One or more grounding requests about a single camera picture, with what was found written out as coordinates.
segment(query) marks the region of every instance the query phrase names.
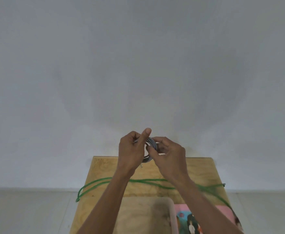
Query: white wall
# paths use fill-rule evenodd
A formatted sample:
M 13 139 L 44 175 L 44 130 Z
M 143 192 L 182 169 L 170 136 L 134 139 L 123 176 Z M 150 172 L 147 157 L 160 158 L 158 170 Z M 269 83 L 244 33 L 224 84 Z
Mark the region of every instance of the white wall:
M 285 0 L 0 0 L 0 187 L 79 188 L 145 127 L 285 189 Z

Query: white tile floor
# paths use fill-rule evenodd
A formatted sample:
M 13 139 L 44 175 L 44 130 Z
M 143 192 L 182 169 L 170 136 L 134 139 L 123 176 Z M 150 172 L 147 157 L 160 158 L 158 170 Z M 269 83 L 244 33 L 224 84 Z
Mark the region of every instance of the white tile floor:
M 0 191 L 0 234 L 68 234 L 77 192 Z M 229 193 L 245 233 L 285 233 L 285 194 Z

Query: green cord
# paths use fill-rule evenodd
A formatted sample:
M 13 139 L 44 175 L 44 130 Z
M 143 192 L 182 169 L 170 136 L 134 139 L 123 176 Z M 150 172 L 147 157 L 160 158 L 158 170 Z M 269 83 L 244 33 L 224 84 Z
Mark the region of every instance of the green cord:
M 82 189 L 86 188 L 87 186 L 90 186 L 91 184 L 94 184 L 98 181 L 103 181 L 103 180 L 108 180 L 108 179 L 111 179 L 112 177 L 105 177 L 105 178 L 101 178 L 101 179 L 97 179 L 95 181 L 92 181 L 88 184 L 86 184 L 85 186 L 83 186 L 79 191 L 78 191 L 78 197 L 76 199 L 76 202 L 79 202 L 81 197 L 83 195 L 85 195 L 86 193 L 90 192 L 91 190 L 97 188 L 98 186 L 100 185 L 103 185 L 103 184 L 107 184 L 109 183 L 110 181 L 104 181 L 104 182 L 100 182 L 96 185 L 94 185 L 93 187 L 91 187 L 90 189 L 84 191 L 82 194 L 80 194 L 80 192 L 82 191 Z M 157 184 L 157 183 L 153 183 L 153 182 L 149 182 L 149 181 L 165 181 L 165 182 L 168 182 L 168 180 L 166 179 L 130 179 L 129 182 L 133 182 L 133 183 L 142 183 L 142 184 L 148 184 L 148 185 L 153 185 L 153 186 L 158 186 L 160 188 L 163 188 L 163 189 L 170 189 L 170 190 L 175 190 L 174 187 L 168 187 L 168 186 L 163 186 L 163 185 L 160 185 L 160 184 Z M 202 191 L 202 192 L 206 192 L 208 194 L 211 194 L 213 196 L 215 196 L 216 198 L 218 198 L 220 201 L 222 201 L 226 206 L 228 206 L 231 210 L 231 206 L 229 205 L 229 203 L 224 200 L 222 197 L 220 197 L 218 194 L 214 193 L 213 191 L 211 191 L 211 188 L 215 188 L 215 187 L 219 187 L 219 186 L 225 186 L 225 184 L 216 184 L 216 185 L 210 185 L 210 186 L 202 186 L 202 185 L 197 185 L 199 190 Z

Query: wooden table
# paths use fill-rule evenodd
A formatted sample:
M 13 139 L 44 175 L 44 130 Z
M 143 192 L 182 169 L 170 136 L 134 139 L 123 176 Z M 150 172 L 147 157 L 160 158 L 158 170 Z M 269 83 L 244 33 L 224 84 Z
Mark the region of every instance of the wooden table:
M 197 184 L 208 186 L 214 184 L 220 184 L 221 179 L 216 170 L 214 161 L 210 157 L 188 157 L 186 158 L 187 169 L 190 178 Z M 140 166 L 136 169 L 132 179 L 157 179 L 163 178 L 160 174 L 159 169 L 155 165 L 154 161 L 143 163 L 143 167 Z M 117 168 L 117 157 L 93 157 L 92 164 L 90 166 L 86 182 L 104 178 L 112 177 Z M 170 186 L 168 182 L 159 182 L 162 185 Z M 75 217 L 71 226 L 70 234 L 76 234 L 80 226 L 83 224 L 91 210 L 96 205 L 97 201 L 101 197 L 102 193 L 106 189 L 107 184 L 101 185 L 96 189 L 85 194 L 78 202 L 78 207 L 75 213 Z M 223 187 L 218 187 L 215 191 L 228 203 L 228 197 Z M 210 202 L 214 205 L 224 205 L 220 200 L 214 196 L 205 194 Z M 158 196 L 158 197 L 170 197 L 175 204 L 185 203 L 178 191 L 161 189 L 156 186 L 139 184 L 139 183 L 128 183 L 124 197 L 132 196 Z

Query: right hand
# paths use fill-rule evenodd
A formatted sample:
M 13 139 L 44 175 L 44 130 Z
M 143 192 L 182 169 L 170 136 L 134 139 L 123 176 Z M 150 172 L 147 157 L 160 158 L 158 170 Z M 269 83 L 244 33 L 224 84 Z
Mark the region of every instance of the right hand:
M 147 146 L 147 151 L 162 176 L 174 186 L 189 181 L 185 148 L 166 137 L 153 137 L 153 140 L 158 142 L 157 151 L 152 146 Z

